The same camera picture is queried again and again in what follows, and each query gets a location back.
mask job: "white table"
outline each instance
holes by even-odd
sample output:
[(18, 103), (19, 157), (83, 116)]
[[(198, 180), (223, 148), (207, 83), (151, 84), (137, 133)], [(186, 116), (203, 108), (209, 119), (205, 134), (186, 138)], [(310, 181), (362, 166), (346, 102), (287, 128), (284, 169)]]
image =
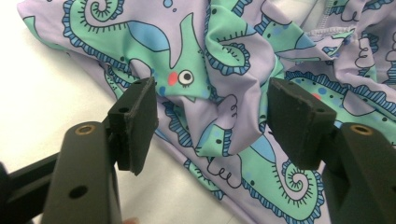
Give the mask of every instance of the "white table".
[[(70, 127), (102, 121), (114, 104), (65, 53), (34, 39), (18, 2), (0, 7), (0, 161), (9, 173), (58, 152)], [(118, 178), (124, 218), (139, 217), (142, 224), (242, 223), (159, 142), (152, 142), (140, 176), (118, 172)]]

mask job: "red cheek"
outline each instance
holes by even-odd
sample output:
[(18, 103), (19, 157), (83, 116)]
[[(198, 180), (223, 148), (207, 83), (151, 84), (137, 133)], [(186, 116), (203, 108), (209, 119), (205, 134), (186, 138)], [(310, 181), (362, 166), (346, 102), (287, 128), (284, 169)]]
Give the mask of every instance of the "red cheek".
[(320, 100), (320, 96), (317, 93), (312, 93), (318, 100)]
[(169, 77), (168, 77), (168, 85), (173, 86), (176, 83), (177, 83), (177, 73), (172, 72), (171, 74), (169, 74)]

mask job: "clothing garment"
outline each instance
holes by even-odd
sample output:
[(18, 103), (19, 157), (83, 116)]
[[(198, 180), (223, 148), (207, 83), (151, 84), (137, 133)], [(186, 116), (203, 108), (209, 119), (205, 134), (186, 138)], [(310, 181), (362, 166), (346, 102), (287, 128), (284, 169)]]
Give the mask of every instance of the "clothing garment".
[(246, 222), (329, 223), (322, 166), (295, 167), (266, 125), (268, 80), (300, 85), (337, 112), (336, 127), (376, 128), (395, 147), (396, 2), (315, 3), (25, 0), (18, 11), (115, 99), (155, 77), (156, 136)]

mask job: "seahorse eye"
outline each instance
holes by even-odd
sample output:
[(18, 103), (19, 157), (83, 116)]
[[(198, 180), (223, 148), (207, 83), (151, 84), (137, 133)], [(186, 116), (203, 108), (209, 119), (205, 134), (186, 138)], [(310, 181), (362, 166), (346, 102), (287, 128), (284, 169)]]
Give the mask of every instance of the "seahorse eye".
[(178, 75), (178, 82), (183, 86), (183, 87), (188, 87), (190, 84), (194, 81), (194, 76), (192, 75), (192, 72), (189, 70), (184, 70)]

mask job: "cartoon seahorse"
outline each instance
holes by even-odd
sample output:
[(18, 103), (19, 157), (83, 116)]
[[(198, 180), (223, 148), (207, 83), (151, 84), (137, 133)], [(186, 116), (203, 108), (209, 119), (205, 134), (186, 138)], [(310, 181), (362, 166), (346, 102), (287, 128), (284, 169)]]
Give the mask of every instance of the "cartoon seahorse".
[(171, 119), (169, 130), (177, 134), (178, 142), (183, 147), (192, 147), (189, 126), (184, 110), (170, 101), (163, 102), (165, 115)]
[(285, 79), (299, 84), (337, 111), (339, 122), (358, 122), (377, 128), (391, 143), (396, 144), (393, 134), (396, 127), (390, 120), (396, 119), (396, 104), (387, 101), (384, 92), (371, 91), (365, 85), (341, 85), (324, 74), (316, 76), (310, 72), (286, 72)]
[(277, 161), (275, 145), (267, 139), (270, 134), (267, 127), (265, 135), (239, 153), (242, 186), (252, 198), (288, 223), (313, 223), (320, 217), (320, 207), (324, 204), (320, 175), (316, 171), (300, 170), (290, 161)]
[(119, 99), (123, 92), (131, 86), (131, 83), (140, 79), (139, 77), (132, 76), (132, 73), (121, 71), (120, 69), (113, 69), (108, 66), (105, 74), (107, 84), (113, 90), (116, 98)]
[(366, 3), (363, 12), (366, 10), (379, 10), (382, 6), (392, 3), (393, 0), (374, 0)]
[(361, 17), (361, 10), (359, 4), (364, 4), (364, 2), (359, 2), (349, 0), (336, 0), (328, 1), (325, 15), (339, 15), (341, 14), (342, 21), (358, 21)]
[(390, 69), (388, 70), (388, 80), (384, 83), (388, 85), (396, 85), (396, 33), (393, 34), (392, 50), (387, 54), (387, 62), (390, 62)]
[(186, 167), (190, 173), (192, 173), (198, 181), (204, 185), (210, 192), (218, 199), (221, 200), (225, 193), (221, 189), (219, 189), (210, 179), (206, 178), (201, 170), (192, 163), (191, 160), (186, 160), (184, 162), (184, 167)]
[(315, 46), (315, 43), (297, 24), (275, 15), (272, 6), (267, 6), (270, 4), (269, 1), (262, 3), (262, 20), (254, 26), (254, 29), (271, 44), (275, 53)]
[[(91, 14), (98, 21), (113, 20), (122, 13), (122, 4), (123, 1), (106, 1), (106, 13), (100, 13), (98, 3), (94, 2)], [(86, 19), (87, 7), (87, 1), (64, 3), (64, 36), (74, 47), (127, 74), (131, 72), (130, 62), (142, 62), (156, 78), (156, 91), (161, 96), (209, 97), (205, 61), (192, 27), (192, 14), (180, 24), (183, 49), (172, 67), (169, 41), (158, 27), (141, 21), (95, 26)]]
[(42, 42), (43, 44), (49, 46), (50, 48), (53, 49), (59, 49), (59, 50), (66, 50), (66, 48), (57, 45), (57, 44), (53, 44), (50, 43), (49, 41), (41, 38), (41, 36), (38, 34), (37, 29), (35, 28), (35, 16), (30, 16), (30, 17), (25, 17), (23, 18), (24, 23), (26, 24), (27, 28), (29, 29), (29, 31), (32, 33), (32, 35), (38, 39), (40, 42)]
[(236, 98), (225, 97), (218, 105), (219, 117), (211, 121), (204, 129), (196, 146), (191, 140), (189, 126), (181, 107), (172, 102), (164, 102), (165, 115), (171, 119), (169, 129), (177, 134), (178, 142), (183, 147), (193, 147), (197, 156), (229, 156), (228, 149), (233, 134), (232, 127), (237, 117)]
[(341, 14), (344, 12), (344, 9), (346, 8), (347, 2), (349, 0), (337, 0), (337, 1), (332, 1), (332, 5), (326, 7), (325, 10), (325, 15), (332, 15), (332, 14)]
[(205, 56), (209, 64), (224, 76), (231, 74), (242, 76), (250, 68), (250, 53), (245, 45), (232, 42), (239, 37), (256, 33), (251, 26), (232, 12), (239, 2), (212, 1), (206, 9)]

